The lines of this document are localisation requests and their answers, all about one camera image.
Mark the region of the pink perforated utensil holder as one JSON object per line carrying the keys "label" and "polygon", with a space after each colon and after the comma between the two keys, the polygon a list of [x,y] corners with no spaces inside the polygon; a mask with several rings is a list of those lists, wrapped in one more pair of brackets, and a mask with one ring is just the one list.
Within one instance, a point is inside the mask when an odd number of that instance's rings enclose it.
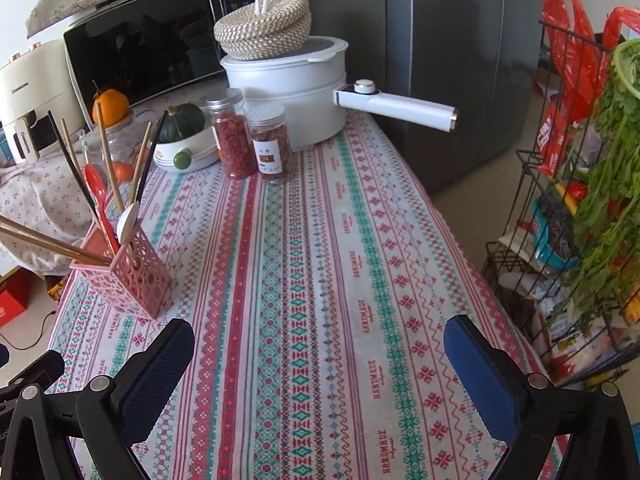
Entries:
{"label": "pink perforated utensil holder", "polygon": [[137,223],[109,266],[73,260],[81,274],[111,309],[155,320],[171,283],[165,263]]}

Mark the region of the bamboo chopstick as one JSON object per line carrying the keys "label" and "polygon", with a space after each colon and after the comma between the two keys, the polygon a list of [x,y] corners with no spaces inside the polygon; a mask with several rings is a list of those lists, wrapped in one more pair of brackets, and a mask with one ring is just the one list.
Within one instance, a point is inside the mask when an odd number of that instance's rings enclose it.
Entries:
{"label": "bamboo chopstick", "polygon": [[2,228],[6,228],[11,231],[19,232],[25,235],[38,237],[40,238],[40,240],[46,240],[47,242],[51,242],[51,243],[61,243],[61,244],[64,244],[65,246],[75,246],[70,243],[63,242],[62,240],[58,240],[57,238],[54,238],[52,236],[42,234],[38,231],[35,231],[34,229],[29,228],[28,226],[22,226],[21,224],[13,220],[10,220],[6,217],[1,217],[1,229]]}
{"label": "bamboo chopstick", "polygon": [[96,103],[96,121],[98,122],[99,134],[101,138],[101,146],[104,157],[104,164],[106,169],[106,174],[108,177],[108,182],[112,187],[114,202],[116,204],[117,210],[120,214],[124,212],[124,203],[122,202],[122,196],[119,191],[119,184],[116,178],[110,146],[108,145],[106,128],[104,125],[104,118],[102,112],[102,104],[100,102]]}
{"label": "bamboo chopstick", "polygon": [[140,150],[136,159],[136,164],[134,165],[134,176],[132,177],[132,180],[131,180],[129,196],[127,200],[127,207],[131,206],[136,201],[134,196],[136,196],[136,193],[137,193],[137,186],[141,177],[144,155],[145,155],[146,147],[148,146],[148,143],[149,143],[151,131],[152,131],[152,122],[147,122],[143,140],[140,145]]}
{"label": "bamboo chopstick", "polygon": [[79,247],[47,242],[46,240],[40,240],[38,237],[21,234],[6,228],[2,228],[1,233],[5,236],[14,238],[14,240],[19,240],[20,242],[36,246],[38,248],[47,249],[49,252],[54,252],[60,256],[77,260],[82,263],[93,264],[94,266],[109,266],[111,264],[111,260],[109,258],[101,255],[95,255],[92,252],[86,252]]}

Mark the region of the white plastic spoon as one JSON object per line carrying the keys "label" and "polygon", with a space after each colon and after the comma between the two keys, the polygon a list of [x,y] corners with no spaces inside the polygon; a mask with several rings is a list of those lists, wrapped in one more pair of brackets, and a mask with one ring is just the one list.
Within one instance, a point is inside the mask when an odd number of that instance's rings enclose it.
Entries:
{"label": "white plastic spoon", "polygon": [[124,244],[126,239],[134,229],[138,221],[139,203],[133,202],[128,205],[120,215],[117,226],[116,235],[119,244]]}

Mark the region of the red plastic spoon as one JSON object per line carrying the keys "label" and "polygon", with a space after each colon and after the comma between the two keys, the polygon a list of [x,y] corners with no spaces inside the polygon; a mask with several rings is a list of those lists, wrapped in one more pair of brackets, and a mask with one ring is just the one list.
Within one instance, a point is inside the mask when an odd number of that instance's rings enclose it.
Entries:
{"label": "red plastic spoon", "polygon": [[114,233],[111,223],[107,219],[105,212],[105,200],[106,200],[106,187],[104,182],[98,173],[98,170],[91,164],[87,164],[84,168],[84,175],[90,192],[96,199],[96,211],[98,212],[98,218],[100,227],[105,236],[108,247],[114,256],[119,251],[119,241]]}

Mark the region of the black chopstick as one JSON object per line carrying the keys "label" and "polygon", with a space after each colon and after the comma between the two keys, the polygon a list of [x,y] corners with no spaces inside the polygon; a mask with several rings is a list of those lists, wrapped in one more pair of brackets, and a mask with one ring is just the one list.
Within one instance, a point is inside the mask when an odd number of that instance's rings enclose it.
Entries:
{"label": "black chopstick", "polygon": [[62,120],[62,122],[58,124],[50,110],[47,112],[47,116],[53,128],[56,140],[58,140],[58,146],[61,149],[65,161],[67,162],[67,166],[70,167],[70,172],[72,173],[72,176],[78,184],[80,192],[82,196],[84,196],[85,202],[89,206],[93,219],[98,220],[98,215],[96,214],[96,204],[91,197],[84,178],[81,177],[79,172],[77,157],[74,152],[73,143],[70,142],[70,135],[68,134],[68,129],[66,128],[66,122],[65,120]]}

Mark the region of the patterned tablecloth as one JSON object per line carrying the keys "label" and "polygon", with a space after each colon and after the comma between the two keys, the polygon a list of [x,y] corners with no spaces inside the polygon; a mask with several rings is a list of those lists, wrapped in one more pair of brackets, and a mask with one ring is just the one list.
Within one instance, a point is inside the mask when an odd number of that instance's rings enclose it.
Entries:
{"label": "patterned tablecloth", "polygon": [[195,350],[149,439],[155,479],[485,479],[493,439],[450,365],[466,314],[522,370],[532,348],[373,118],[294,157],[280,184],[154,170],[142,226],[171,277],[160,315],[73,274],[50,339],[58,392],[119,371],[171,318]]}

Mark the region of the white ceramic bowl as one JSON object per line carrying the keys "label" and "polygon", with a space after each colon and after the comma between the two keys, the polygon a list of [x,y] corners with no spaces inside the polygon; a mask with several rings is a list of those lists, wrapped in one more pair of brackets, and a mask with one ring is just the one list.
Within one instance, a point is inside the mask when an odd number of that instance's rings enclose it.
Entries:
{"label": "white ceramic bowl", "polygon": [[219,160],[213,128],[207,127],[190,138],[159,143],[154,150],[154,164],[174,174],[198,171]]}

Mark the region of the orange tangerine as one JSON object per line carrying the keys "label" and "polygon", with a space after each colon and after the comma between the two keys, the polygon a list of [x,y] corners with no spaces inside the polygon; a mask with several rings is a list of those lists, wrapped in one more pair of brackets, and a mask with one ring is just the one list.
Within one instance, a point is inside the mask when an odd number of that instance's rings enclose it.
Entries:
{"label": "orange tangerine", "polygon": [[96,92],[93,99],[91,117],[94,122],[98,121],[98,107],[101,107],[103,125],[105,128],[116,125],[129,113],[128,98],[115,89],[107,89]]}

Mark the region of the dark green squash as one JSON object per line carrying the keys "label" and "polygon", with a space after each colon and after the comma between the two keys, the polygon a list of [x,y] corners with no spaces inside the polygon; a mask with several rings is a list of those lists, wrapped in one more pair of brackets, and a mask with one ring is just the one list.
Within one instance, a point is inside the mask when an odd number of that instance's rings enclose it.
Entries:
{"label": "dark green squash", "polygon": [[160,144],[186,140],[205,128],[206,119],[204,113],[192,103],[170,106],[166,112],[167,116],[163,127],[160,128],[160,136],[158,137]]}

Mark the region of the cream air fryer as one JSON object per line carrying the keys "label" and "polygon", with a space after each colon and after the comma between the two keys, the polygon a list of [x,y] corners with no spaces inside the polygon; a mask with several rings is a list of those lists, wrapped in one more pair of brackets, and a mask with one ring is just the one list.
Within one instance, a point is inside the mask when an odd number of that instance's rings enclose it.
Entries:
{"label": "cream air fryer", "polygon": [[1,125],[17,165],[33,164],[58,148],[65,122],[72,136],[85,129],[66,63],[64,42],[34,44],[1,69]]}

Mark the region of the hawthorn slice jar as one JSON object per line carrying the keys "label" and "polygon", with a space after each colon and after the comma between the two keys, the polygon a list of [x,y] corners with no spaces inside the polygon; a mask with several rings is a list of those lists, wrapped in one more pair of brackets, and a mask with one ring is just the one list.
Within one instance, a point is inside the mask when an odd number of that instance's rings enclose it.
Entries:
{"label": "hawthorn slice jar", "polygon": [[285,108],[280,104],[253,106],[246,120],[262,178],[268,182],[286,179],[293,170],[293,152]]}

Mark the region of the goji berry jar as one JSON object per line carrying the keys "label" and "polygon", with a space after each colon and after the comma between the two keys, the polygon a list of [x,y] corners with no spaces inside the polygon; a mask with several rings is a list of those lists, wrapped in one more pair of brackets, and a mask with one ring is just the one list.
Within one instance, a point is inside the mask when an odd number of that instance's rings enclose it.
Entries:
{"label": "goji berry jar", "polygon": [[206,99],[222,169],[227,177],[245,179],[257,171],[247,132],[244,98],[240,89],[217,89]]}

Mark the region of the black microwave oven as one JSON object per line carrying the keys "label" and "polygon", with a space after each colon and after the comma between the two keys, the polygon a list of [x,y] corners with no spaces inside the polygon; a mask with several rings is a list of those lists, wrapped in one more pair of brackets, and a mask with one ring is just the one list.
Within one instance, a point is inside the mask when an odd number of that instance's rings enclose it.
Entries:
{"label": "black microwave oven", "polygon": [[222,72],[214,24],[254,0],[114,0],[64,32],[70,79],[85,120],[99,91],[138,105]]}

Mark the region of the red plastic bag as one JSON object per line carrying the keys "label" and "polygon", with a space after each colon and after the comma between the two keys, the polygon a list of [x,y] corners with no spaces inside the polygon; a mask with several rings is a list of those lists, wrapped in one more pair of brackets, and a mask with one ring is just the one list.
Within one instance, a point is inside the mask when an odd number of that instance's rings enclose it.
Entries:
{"label": "red plastic bag", "polygon": [[538,170],[553,178],[573,136],[570,129],[588,118],[604,89],[620,31],[628,27],[638,32],[639,11],[618,6],[597,39],[580,0],[544,0],[542,24],[551,62],[561,77],[560,94],[547,103],[536,137],[536,152],[542,157]]}

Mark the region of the white electric pot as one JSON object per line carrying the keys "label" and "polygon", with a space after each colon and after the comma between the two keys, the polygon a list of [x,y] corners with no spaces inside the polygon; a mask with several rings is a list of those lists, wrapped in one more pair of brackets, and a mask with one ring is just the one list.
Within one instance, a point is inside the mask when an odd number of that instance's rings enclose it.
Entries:
{"label": "white electric pot", "polygon": [[303,151],[339,133],[349,110],[454,130],[458,111],[448,105],[396,96],[374,81],[346,80],[348,43],[311,36],[296,51],[258,61],[221,60],[229,86],[242,92],[248,123],[263,126],[284,113],[292,149]]}

